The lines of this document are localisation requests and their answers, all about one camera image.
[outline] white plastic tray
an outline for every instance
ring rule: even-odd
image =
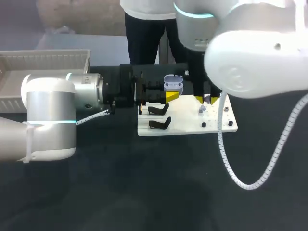
[[[29,74],[87,73],[90,50],[0,51],[0,113],[26,112],[21,84]]]
[[[217,133],[217,117],[219,99],[213,104],[204,104],[206,111],[199,113],[200,102],[193,95],[182,95],[178,99],[169,103],[169,109],[165,115],[149,114],[148,106],[163,108],[164,105],[159,103],[147,103],[143,107],[142,115],[138,115],[138,135],[139,136],[170,136],[170,135],[189,135]],[[232,106],[227,96],[225,107],[229,110],[223,115],[223,132],[236,132],[238,127]],[[167,130],[150,129],[149,121],[154,120],[164,123],[168,117],[172,121]],[[233,121],[233,125],[229,126],[229,121]],[[206,127],[202,127],[202,123],[206,122]]]

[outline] black tabletop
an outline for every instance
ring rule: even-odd
[[[135,71],[160,78],[174,68]],[[104,67],[91,71],[106,74]],[[231,97],[239,129],[224,135],[225,147],[244,182],[263,173],[304,94]],[[307,110],[273,174],[255,191],[233,183],[215,134],[138,137],[136,111],[117,110],[78,126],[77,151],[67,160],[0,164],[0,230],[306,231]],[[25,120],[21,114],[6,117]]]

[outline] black pants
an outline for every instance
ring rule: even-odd
[[[155,63],[159,41],[165,29],[176,63],[185,63],[187,61],[186,49],[179,41],[175,19],[141,20],[125,14],[125,26],[131,64]]]

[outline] white shirt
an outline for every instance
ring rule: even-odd
[[[121,0],[124,11],[138,19],[167,20],[175,19],[173,0]]]

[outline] coiled cable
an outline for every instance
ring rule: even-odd
[[[218,145],[219,145],[219,149],[220,149],[220,154],[222,157],[222,161],[227,169],[227,172],[229,173],[229,175],[231,176],[232,180],[238,185],[240,186],[242,189],[245,190],[254,190],[259,188],[262,184],[265,183],[265,181],[269,178],[270,174],[272,173],[277,160],[279,158],[279,155],[283,149],[284,144],[286,143],[290,132],[296,122],[297,117],[299,116],[300,112],[302,111],[302,109],[307,105],[308,103],[308,94],[306,94],[303,98],[301,98],[298,103],[296,104],[296,106],[294,107],[294,109],[292,110],[290,117],[288,119],[287,124],[284,127],[284,130],[282,132],[282,135],[280,136],[280,139],[278,141],[278,144],[275,148],[274,154],[270,159],[270,162],[268,164],[268,166],[266,167],[265,172],[263,173],[263,175],[253,184],[245,184],[243,183],[234,173],[234,171],[232,170],[230,163],[228,161],[227,158],[227,154],[225,151],[225,147],[223,144],[223,137],[222,137],[222,116],[223,116],[223,109],[224,109],[224,104],[226,101],[226,97],[227,94],[225,92],[222,92],[221,94],[221,98],[220,98],[220,103],[219,103],[219,109],[218,109]]]
[[[110,115],[109,113],[109,110],[105,110],[105,111],[102,111],[102,112],[99,112],[99,113],[96,113],[94,115],[91,115],[91,116],[88,116],[80,121],[77,121],[76,122],[76,125],[80,125],[80,124],[83,124],[85,122],[88,122],[89,120],[92,120],[92,119],[95,119],[95,118],[98,118],[98,117],[101,117],[101,116],[106,116],[106,115]]]

